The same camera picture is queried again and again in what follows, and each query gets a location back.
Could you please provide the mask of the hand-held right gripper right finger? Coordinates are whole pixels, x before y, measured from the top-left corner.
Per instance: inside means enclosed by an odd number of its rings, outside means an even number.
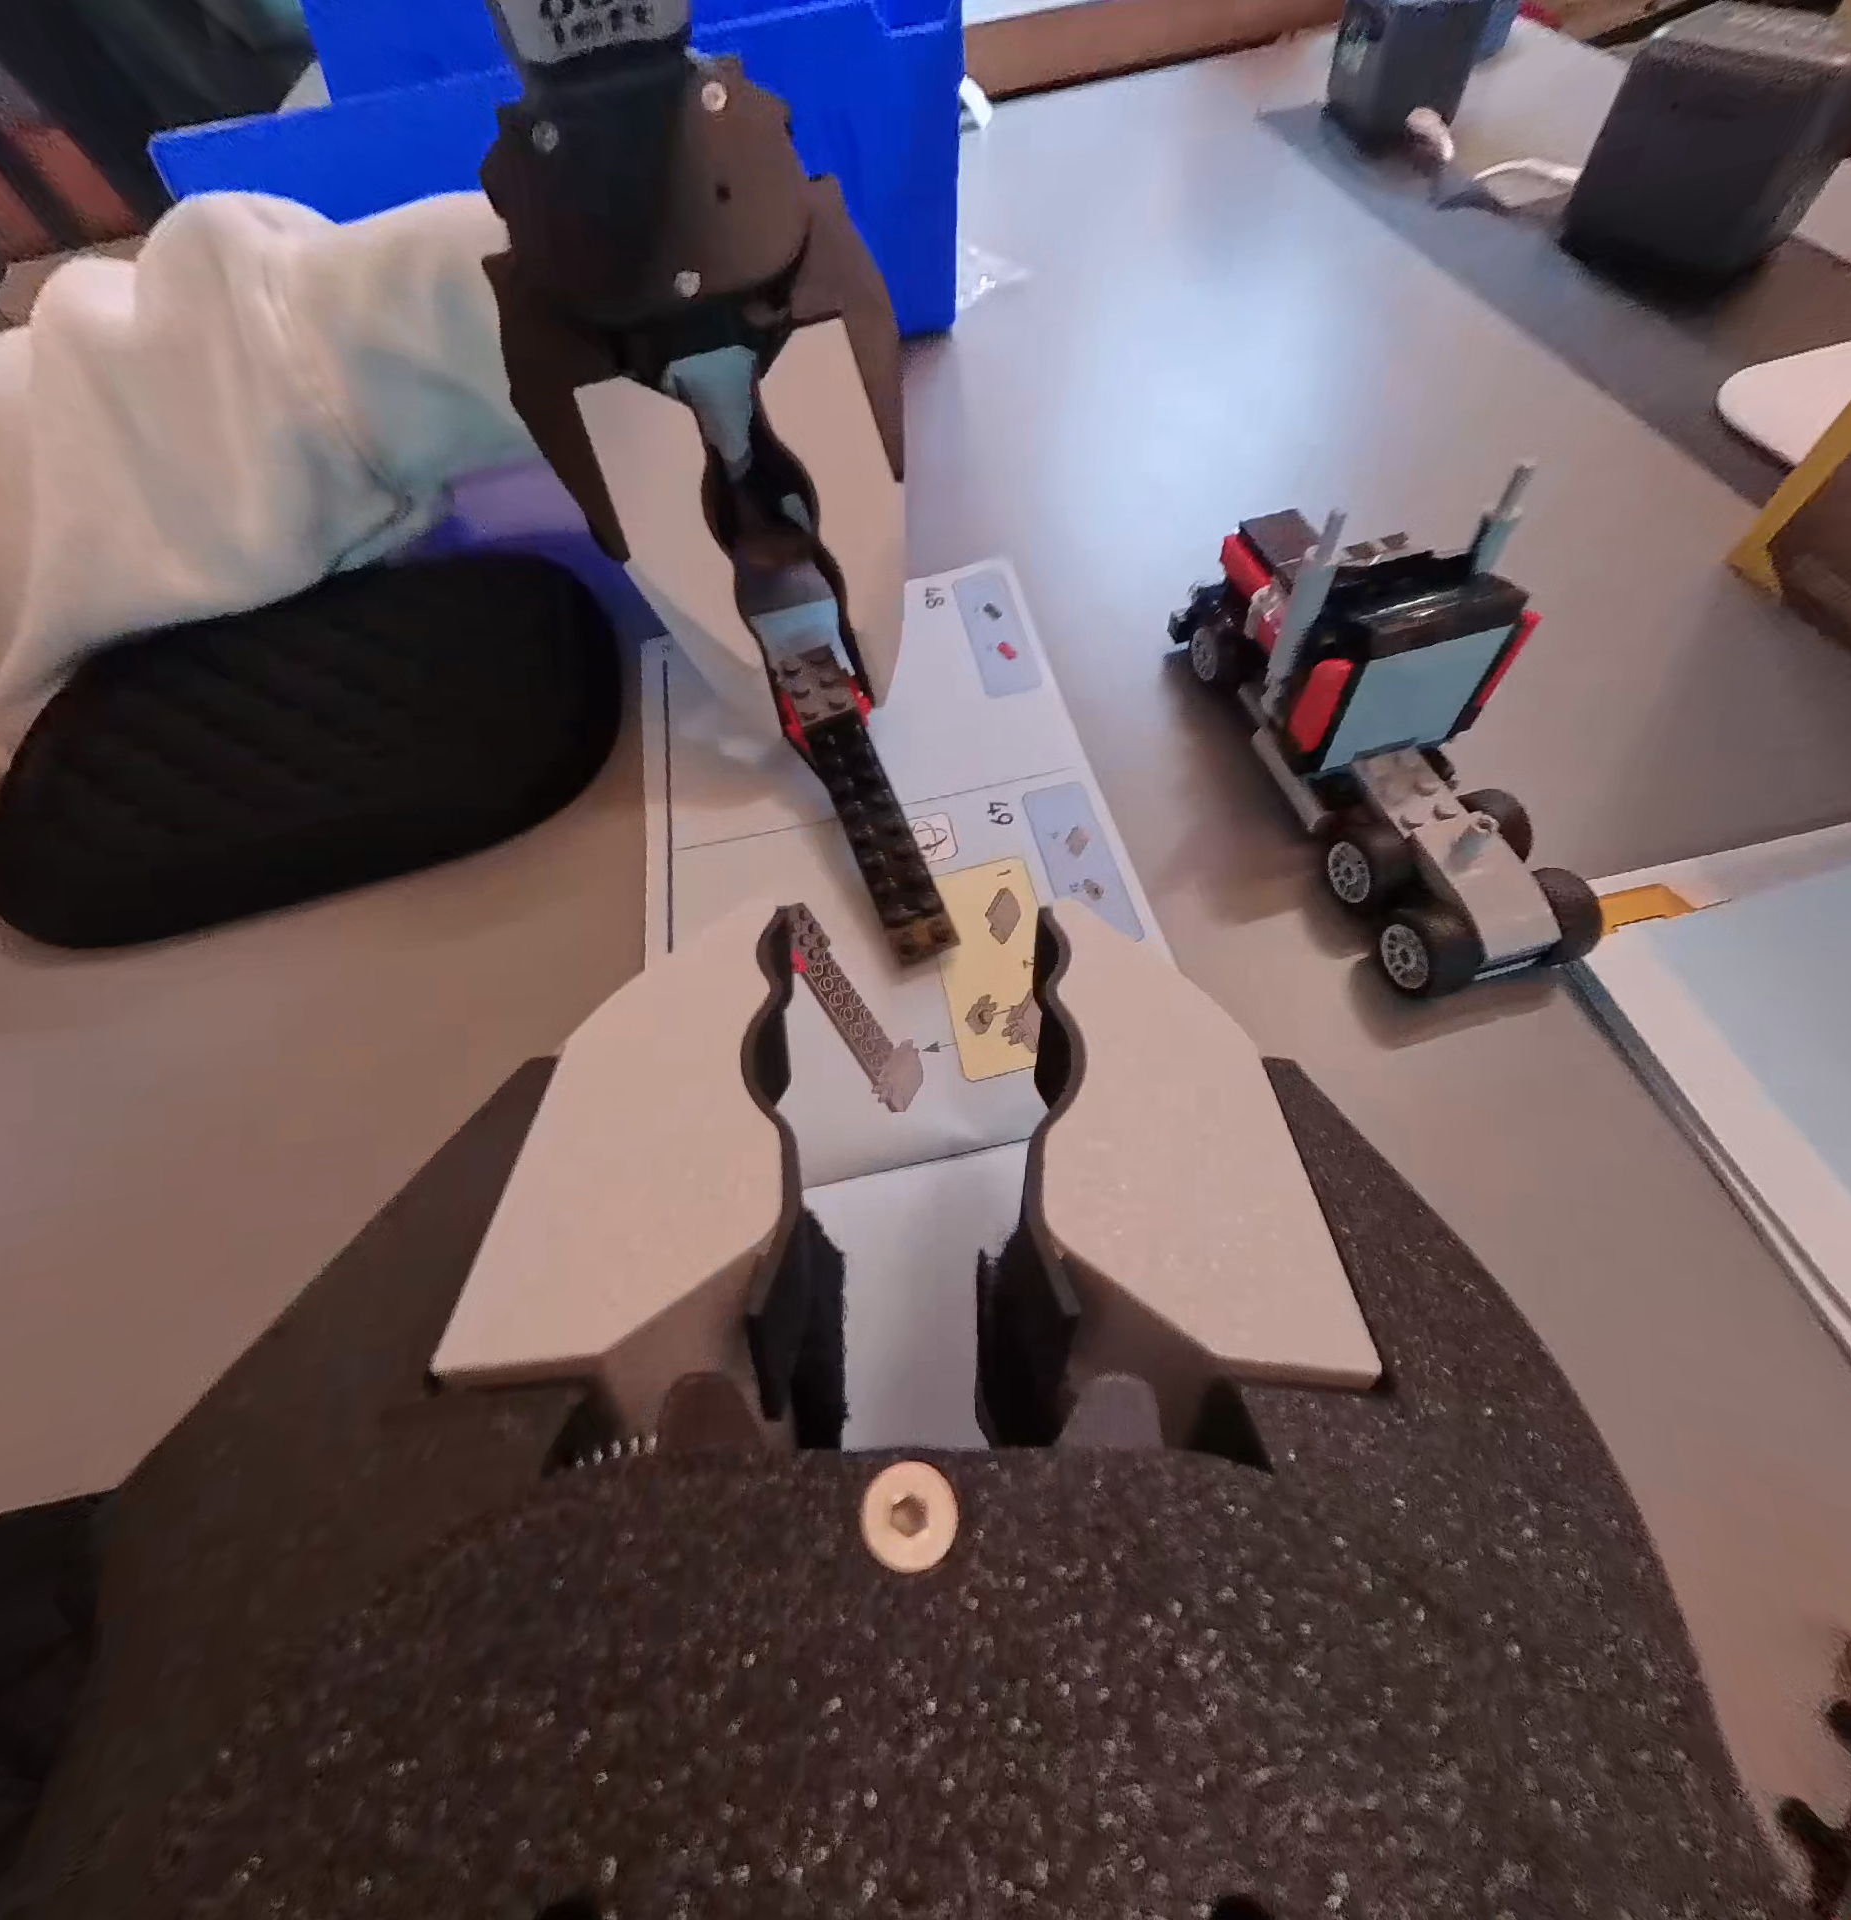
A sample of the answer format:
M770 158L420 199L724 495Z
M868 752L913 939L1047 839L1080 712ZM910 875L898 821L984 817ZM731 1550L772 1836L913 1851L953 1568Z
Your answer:
M1388 1366L1262 1046L1080 905L1030 939L1045 1117L978 1263L994 1448L1262 1448L1253 1392Z

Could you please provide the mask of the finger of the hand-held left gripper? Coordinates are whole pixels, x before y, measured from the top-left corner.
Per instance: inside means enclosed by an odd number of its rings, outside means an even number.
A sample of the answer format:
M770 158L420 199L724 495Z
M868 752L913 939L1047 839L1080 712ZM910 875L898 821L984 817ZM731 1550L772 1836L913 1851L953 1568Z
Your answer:
M758 374L758 416L811 488L811 527L833 577L866 692L888 702L907 639L907 477L883 448L851 327L797 327Z
M628 545L628 576L747 744L785 744L778 692L738 611L738 563L706 517L698 410L640 381L576 389L585 448Z

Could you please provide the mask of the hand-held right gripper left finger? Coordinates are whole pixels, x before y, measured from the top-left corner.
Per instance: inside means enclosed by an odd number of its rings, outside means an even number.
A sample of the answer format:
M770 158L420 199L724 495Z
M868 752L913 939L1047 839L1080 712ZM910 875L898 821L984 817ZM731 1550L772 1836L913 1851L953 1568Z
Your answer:
M741 1440L846 1440L846 1254L785 1117L792 981L792 919L729 912L576 1028L433 1345L437 1386L565 1384L638 1440L712 1384Z

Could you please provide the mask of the large blue plastic bin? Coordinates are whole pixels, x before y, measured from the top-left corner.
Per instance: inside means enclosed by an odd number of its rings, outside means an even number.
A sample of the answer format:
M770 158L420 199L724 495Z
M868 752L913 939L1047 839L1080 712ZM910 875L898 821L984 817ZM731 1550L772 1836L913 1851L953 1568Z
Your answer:
M335 223L477 190L517 73L472 0L305 4L325 106L152 131L171 199L271 191ZM811 175L838 179L898 333L956 319L963 4L910 0L712 0L698 49L741 63L785 97Z

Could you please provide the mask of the long black lego plate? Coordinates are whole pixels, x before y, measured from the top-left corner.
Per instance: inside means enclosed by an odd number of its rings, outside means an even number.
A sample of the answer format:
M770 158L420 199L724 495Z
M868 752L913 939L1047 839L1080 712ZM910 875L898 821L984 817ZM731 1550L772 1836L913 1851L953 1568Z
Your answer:
M846 847L866 879L888 962L898 971L942 962L963 932L868 744L868 725L861 714L833 714L825 725L803 725L803 737L811 746L797 756L833 802Z

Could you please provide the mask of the person's left forearm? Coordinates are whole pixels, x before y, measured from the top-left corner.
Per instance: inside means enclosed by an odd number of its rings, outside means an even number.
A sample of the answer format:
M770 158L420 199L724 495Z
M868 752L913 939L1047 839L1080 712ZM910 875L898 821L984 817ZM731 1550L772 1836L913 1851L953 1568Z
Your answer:
M0 331L0 770L92 648L291 598L533 458L506 245L477 190L363 223L204 191L40 283Z

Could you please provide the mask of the open lego instruction booklet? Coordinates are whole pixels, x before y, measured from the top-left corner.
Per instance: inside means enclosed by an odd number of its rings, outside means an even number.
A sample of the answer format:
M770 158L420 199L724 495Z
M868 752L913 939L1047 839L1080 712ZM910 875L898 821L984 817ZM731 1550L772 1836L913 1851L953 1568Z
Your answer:
M1036 908L1080 897L1169 957L1006 559L907 582L898 673L868 714L956 948L898 966L833 802L787 746L741 746L669 639L640 659L647 957L729 908L803 905L898 1064L888 1106L811 984L785 1117L846 1254L846 1448L989 1448L978 1260L1015 1226Z

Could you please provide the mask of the black red lego truck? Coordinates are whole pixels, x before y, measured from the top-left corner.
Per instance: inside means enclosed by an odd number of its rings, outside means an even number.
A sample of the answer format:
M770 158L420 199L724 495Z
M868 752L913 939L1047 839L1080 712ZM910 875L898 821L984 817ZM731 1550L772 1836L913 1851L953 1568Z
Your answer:
M1408 1002L1566 971L1605 927L1580 875L1533 862L1524 802L1458 786L1449 763L1541 623L1500 576L1533 477L1518 464L1463 546L1347 545L1342 514L1240 517L1219 576L1165 623L1195 688L1244 704L1325 894L1370 919L1374 966Z

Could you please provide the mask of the lego set box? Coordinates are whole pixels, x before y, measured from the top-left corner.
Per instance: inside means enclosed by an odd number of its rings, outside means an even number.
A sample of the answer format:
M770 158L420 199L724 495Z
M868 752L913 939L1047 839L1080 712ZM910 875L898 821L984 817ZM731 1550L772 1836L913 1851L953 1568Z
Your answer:
M1851 648L1851 407L1777 488L1723 563Z

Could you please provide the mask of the clear plastic bag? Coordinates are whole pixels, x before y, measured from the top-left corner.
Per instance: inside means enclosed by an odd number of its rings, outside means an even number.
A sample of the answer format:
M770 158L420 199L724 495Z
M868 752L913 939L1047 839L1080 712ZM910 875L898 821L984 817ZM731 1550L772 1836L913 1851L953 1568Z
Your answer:
M978 76L963 76L956 88L956 111L963 111L963 158L984 148L994 127L994 97ZM1012 288L1025 277L1025 262L997 256L994 245L978 238L965 191L956 212L956 319L974 316L984 302Z

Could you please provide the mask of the black quilted wrist pad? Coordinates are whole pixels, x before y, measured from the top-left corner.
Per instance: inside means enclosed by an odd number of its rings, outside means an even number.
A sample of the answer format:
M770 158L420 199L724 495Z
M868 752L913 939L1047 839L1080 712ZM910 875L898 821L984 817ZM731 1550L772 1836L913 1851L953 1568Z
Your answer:
M617 618L540 555L126 634L0 779L0 924L126 948L457 862L565 815L621 714Z
M24 1851L92 1666L112 1514L117 1493L0 1514L0 1883Z

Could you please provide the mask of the small blue black device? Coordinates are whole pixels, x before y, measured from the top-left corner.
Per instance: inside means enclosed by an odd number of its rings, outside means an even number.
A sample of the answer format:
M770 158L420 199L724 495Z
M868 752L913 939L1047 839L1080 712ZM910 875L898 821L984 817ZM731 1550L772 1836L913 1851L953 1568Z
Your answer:
M1321 111L1363 148L1449 127L1468 73L1505 49L1518 0L1347 0Z

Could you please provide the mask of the grey desk mat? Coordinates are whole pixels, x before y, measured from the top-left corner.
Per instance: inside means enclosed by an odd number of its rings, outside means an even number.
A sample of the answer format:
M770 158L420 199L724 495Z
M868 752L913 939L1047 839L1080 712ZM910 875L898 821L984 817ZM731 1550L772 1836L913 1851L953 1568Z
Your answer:
M1545 152L1541 131L1519 131L1500 160L1468 158L1468 92L1473 73L1449 127L1433 120L1412 142L1377 152L1352 142L1321 106L1271 111L1268 127L1426 262L1483 302L1488 316L1591 381L1633 423L1651 429L1746 503L1770 503L1788 467L1732 436L1715 397L1754 362L1851 338L1851 256L1808 235L1822 204L1851 179L1851 160L1829 175L1796 235L1731 283L1617 273L1554 245L1588 158Z

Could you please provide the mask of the dark grey speaker box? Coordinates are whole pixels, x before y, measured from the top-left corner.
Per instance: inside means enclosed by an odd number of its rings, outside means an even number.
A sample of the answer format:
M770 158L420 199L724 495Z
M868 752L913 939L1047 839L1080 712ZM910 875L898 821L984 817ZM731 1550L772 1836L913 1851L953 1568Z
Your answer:
M1761 267L1851 158L1851 23L1704 4L1651 31L1560 209L1554 245L1617 273Z

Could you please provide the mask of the white round object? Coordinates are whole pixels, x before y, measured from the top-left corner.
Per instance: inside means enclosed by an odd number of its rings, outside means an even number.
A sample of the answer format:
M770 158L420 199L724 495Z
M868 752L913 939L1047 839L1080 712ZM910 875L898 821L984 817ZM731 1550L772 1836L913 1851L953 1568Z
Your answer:
M1798 467L1846 407L1851 338L1754 362L1715 397L1721 423L1779 467Z

